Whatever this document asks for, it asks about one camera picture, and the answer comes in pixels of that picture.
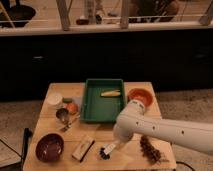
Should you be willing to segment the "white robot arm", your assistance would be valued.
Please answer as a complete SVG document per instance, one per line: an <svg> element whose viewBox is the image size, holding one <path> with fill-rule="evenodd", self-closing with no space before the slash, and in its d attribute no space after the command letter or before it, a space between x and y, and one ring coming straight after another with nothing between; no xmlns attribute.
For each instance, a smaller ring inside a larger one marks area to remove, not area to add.
<svg viewBox="0 0 213 171"><path fill-rule="evenodd" d="M124 143L137 133L213 156L213 124L154 119L145 115L145 106L139 100L131 100L120 112L113 133Z"/></svg>

